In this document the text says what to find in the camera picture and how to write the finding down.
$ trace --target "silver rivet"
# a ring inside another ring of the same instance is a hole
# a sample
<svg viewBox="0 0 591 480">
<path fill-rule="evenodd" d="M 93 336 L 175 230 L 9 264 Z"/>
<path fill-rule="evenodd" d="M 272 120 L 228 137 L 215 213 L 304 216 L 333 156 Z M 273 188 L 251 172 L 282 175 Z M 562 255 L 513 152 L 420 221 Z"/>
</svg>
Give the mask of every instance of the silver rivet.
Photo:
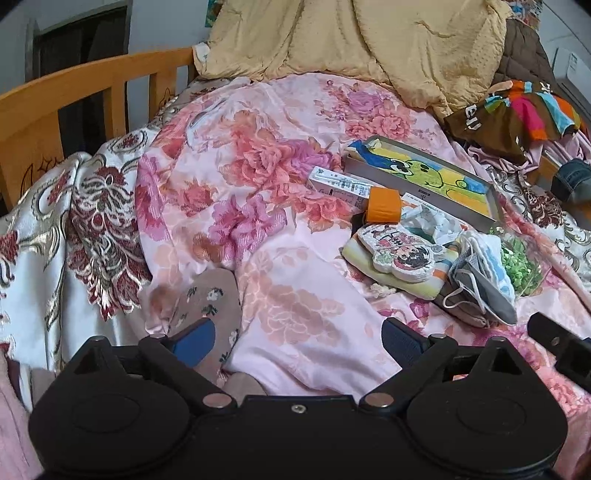
<svg viewBox="0 0 591 480">
<path fill-rule="evenodd" d="M 305 413 L 307 410 L 307 408 L 303 405 L 292 405 L 291 406 L 291 411 L 293 413 Z"/>
<path fill-rule="evenodd" d="M 232 397 L 225 393 L 210 393 L 203 397 L 203 404 L 210 408 L 224 408 L 232 403 Z"/>
<path fill-rule="evenodd" d="M 392 395 L 388 395 L 387 393 L 375 392 L 366 395 L 365 403 L 371 405 L 372 407 L 385 408 L 394 403 L 394 398 Z"/>
</svg>

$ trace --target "white box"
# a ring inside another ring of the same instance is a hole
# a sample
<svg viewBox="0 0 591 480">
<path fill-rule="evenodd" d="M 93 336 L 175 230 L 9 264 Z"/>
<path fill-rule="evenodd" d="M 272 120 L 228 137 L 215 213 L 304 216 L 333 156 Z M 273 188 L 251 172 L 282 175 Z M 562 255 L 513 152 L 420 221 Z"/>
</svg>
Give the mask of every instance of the white box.
<svg viewBox="0 0 591 480">
<path fill-rule="evenodd" d="M 341 199 L 364 212 L 368 208 L 371 182 L 354 179 L 335 171 L 314 167 L 306 186 L 320 193 Z"/>
</svg>

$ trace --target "black mount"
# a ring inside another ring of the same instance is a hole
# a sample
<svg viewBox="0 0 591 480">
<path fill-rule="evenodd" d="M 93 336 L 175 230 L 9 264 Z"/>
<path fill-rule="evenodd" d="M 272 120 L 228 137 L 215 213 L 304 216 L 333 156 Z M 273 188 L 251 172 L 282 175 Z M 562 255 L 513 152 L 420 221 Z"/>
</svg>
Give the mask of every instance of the black mount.
<svg viewBox="0 0 591 480">
<path fill-rule="evenodd" d="M 509 341 L 458 346 L 396 319 L 382 339 L 402 371 L 359 405 L 249 396 L 238 407 L 167 337 L 125 347 L 91 338 L 31 414 L 40 480 L 558 478 L 566 417 Z"/>
</svg>

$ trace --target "poster on wall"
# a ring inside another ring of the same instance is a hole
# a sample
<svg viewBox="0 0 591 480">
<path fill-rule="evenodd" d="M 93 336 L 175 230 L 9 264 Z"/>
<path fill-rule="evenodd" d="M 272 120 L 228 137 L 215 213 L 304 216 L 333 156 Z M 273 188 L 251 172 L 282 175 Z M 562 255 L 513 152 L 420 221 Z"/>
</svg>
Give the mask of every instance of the poster on wall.
<svg viewBox="0 0 591 480">
<path fill-rule="evenodd" d="M 222 9 L 222 4 L 224 0 L 209 0 L 209 4 L 207 5 L 207 16 L 205 17 L 205 26 L 212 27 L 216 21 L 217 16 Z"/>
<path fill-rule="evenodd" d="M 540 15 L 544 4 L 542 0 L 505 0 L 513 10 L 513 16 L 534 30 L 540 27 Z"/>
</svg>

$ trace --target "wall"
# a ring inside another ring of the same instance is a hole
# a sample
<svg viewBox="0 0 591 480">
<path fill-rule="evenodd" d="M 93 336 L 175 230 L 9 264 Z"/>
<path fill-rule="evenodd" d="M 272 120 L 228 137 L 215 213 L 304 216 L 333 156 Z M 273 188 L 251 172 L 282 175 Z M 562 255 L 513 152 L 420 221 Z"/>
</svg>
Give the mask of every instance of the wall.
<svg viewBox="0 0 591 480">
<path fill-rule="evenodd" d="M 129 28 L 129 53 L 186 47 L 207 40 L 207 0 L 134 0 Z M 177 91 L 187 84 L 186 68 Z M 129 128 L 148 121 L 148 79 L 128 82 Z"/>
<path fill-rule="evenodd" d="M 25 36 L 30 18 L 40 30 L 118 0 L 24 0 L 0 22 L 0 93 L 24 83 Z M 206 40 L 207 0 L 134 0 L 129 53 L 190 46 Z M 186 82 L 180 75 L 179 86 Z M 148 119 L 148 80 L 128 83 L 129 127 Z"/>
<path fill-rule="evenodd" d="M 573 0 L 544 0 L 539 34 L 550 63 L 562 47 L 591 67 L 591 17 Z"/>
</svg>

